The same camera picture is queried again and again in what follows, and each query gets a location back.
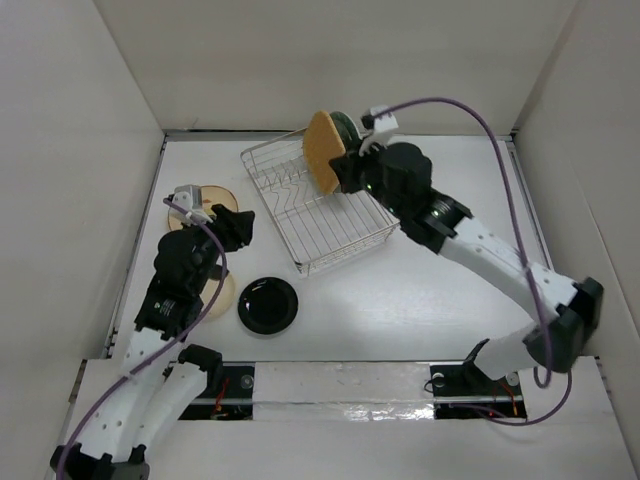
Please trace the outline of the red and teal plate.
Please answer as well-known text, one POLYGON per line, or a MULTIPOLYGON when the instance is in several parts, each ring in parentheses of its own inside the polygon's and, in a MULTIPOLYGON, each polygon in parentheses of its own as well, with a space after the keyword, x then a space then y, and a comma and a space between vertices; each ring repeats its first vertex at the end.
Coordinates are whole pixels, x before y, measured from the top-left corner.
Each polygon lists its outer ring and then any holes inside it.
POLYGON ((339 134, 346 151, 358 150, 361 145, 361 136, 354 121, 344 112, 333 111, 330 118, 339 134))

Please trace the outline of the beige bird pattern plate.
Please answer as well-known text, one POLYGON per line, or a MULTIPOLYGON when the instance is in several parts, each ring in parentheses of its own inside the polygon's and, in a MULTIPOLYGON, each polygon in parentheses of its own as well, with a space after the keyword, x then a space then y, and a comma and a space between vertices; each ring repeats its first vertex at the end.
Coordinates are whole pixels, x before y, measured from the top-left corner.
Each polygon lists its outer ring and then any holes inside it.
POLYGON ((233 193, 218 185, 204 185, 201 186, 201 196, 203 210, 206 215, 212 216, 214 214, 213 207, 215 205, 223 205, 225 208, 232 212, 238 212, 239 206, 236 197, 233 193))

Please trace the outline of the square woven bamboo tray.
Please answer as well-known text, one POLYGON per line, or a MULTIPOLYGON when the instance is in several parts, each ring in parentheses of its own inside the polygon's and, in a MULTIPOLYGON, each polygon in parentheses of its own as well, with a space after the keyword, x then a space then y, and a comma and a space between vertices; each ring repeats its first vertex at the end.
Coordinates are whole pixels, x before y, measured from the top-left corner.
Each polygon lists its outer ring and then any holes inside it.
POLYGON ((303 136, 303 154, 308 171, 318 190, 329 195, 339 186, 339 180, 330 166, 330 161, 346 153, 343 141, 326 111, 316 112, 303 136))

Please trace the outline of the light green flower plate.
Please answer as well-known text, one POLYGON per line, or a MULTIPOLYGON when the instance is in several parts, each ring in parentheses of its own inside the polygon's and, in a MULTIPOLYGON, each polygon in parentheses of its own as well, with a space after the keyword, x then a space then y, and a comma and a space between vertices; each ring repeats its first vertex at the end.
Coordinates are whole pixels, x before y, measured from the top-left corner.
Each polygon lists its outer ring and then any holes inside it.
POLYGON ((359 145, 359 132, 353 122, 347 117, 340 117, 336 122, 336 128, 347 152, 354 152, 359 145))

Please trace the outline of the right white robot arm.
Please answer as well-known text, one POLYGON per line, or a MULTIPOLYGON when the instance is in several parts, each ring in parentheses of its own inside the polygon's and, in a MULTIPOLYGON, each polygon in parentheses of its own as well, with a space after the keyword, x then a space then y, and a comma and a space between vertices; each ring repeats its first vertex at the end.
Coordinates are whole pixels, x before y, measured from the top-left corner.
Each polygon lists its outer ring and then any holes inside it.
POLYGON ((507 374, 538 366, 571 370, 599 326, 604 288, 597 280, 578 282, 523 261, 469 208, 432 187, 432 162, 413 144, 348 153, 329 165, 343 193, 368 193, 409 239, 474 272, 531 316, 530 325, 473 348, 461 371, 467 389, 484 393, 507 374))

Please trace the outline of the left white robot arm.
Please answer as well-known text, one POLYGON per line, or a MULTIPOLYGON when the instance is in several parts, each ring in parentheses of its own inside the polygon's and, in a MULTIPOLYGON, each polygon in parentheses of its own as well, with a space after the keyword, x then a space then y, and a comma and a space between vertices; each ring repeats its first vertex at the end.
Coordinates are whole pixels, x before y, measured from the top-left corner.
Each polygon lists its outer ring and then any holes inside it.
POLYGON ((146 479, 150 453, 198 395, 222 387, 220 353, 184 342, 212 308, 201 293, 227 276, 227 254, 250 244, 255 214, 223 205, 199 217, 177 207, 180 230, 165 234, 122 362, 122 374, 52 455, 59 479, 146 479))

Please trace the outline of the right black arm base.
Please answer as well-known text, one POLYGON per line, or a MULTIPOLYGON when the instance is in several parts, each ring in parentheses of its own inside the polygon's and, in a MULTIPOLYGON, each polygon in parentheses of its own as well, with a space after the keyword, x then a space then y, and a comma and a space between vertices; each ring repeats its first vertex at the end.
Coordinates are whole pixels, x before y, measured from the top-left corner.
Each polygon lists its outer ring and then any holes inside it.
POLYGON ((429 370, 423 390, 433 397, 437 420, 528 417, 517 373, 491 380, 482 374, 467 378, 462 364, 436 363, 429 370))

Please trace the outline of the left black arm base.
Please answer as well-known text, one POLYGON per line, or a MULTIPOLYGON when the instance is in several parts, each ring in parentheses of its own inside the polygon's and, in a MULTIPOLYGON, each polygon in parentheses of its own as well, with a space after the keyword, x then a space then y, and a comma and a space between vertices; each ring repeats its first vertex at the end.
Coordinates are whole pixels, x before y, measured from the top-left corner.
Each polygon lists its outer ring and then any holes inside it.
POLYGON ((254 363, 225 363, 216 388, 207 387, 180 415, 183 421, 242 421, 253 418, 254 363))

